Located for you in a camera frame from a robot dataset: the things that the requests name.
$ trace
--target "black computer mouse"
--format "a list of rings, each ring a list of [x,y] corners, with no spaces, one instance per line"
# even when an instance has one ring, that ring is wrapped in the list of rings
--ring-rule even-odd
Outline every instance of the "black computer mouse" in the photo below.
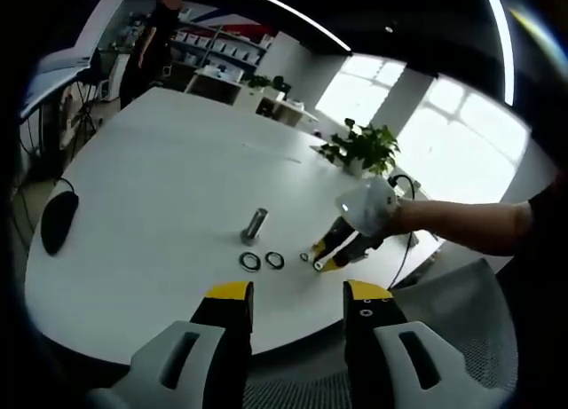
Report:
[[[73,192],[62,192],[53,197],[42,214],[42,242],[45,251],[56,255],[71,228],[73,217],[79,206],[79,196]]]

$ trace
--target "black o-ring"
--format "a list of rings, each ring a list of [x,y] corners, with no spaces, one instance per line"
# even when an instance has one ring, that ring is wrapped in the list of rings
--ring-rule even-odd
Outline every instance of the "black o-ring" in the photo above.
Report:
[[[247,263],[245,262],[245,259],[248,256],[254,258],[254,260],[255,260],[255,265],[253,265],[252,267],[250,265],[247,265]],[[258,258],[257,254],[253,254],[252,252],[243,252],[241,254],[241,256],[239,257],[239,263],[241,263],[242,268],[245,269],[246,271],[259,271],[260,270],[260,258]]]
[[[275,264],[271,261],[270,257],[271,256],[276,256],[280,259],[280,262],[278,264]],[[276,270],[281,270],[282,267],[284,267],[284,257],[282,256],[282,254],[279,254],[278,252],[268,252],[266,253],[266,255],[264,256],[264,259],[266,260],[266,262],[272,266],[272,268],[276,269]]]

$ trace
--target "window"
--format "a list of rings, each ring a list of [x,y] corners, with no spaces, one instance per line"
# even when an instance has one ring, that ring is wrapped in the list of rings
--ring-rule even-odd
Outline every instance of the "window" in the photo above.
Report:
[[[434,82],[398,136],[397,164],[432,199],[500,201],[528,139],[505,108],[447,78]]]
[[[368,125],[399,79],[405,65],[393,60],[352,56],[329,84],[316,109],[343,123]]]

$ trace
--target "yellow part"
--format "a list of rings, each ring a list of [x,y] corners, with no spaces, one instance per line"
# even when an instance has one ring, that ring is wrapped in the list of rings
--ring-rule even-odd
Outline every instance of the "yellow part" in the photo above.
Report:
[[[244,300],[247,296],[247,286],[250,282],[227,282],[209,290],[205,298],[218,300]]]
[[[322,269],[320,270],[320,272],[325,273],[326,271],[333,271],[333,270],[339,270],[342,269],[343,267],[339,267],[333,258],[329,258],[327,260],[327,262],[325,264],[323,264]]]
[[[326,242],[324,242],[323,240],[320,240],[318,243],[314,243],[312,245],[313,256],[314,257],[318,256],[324,251],[325,248],[326,248]]]
[[[392,298],[392,294],[383,287],[379,287],[373,283],[361,282],[359,280],[347,280],[354,300],[382,300]]]

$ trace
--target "metal cylinder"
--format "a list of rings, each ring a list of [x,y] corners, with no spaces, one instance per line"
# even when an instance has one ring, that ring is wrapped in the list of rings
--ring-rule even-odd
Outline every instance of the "metal cylinder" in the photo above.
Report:
[[[252,220],[250,220],[250,223],[248,224],[248,227],[241,232],[242,243],[250,247],[255,244],[258,239],[258,235],[260,234],[260,228],[267,217],[268,210],[264,208],[256,210],[255,215],[252,216]]]

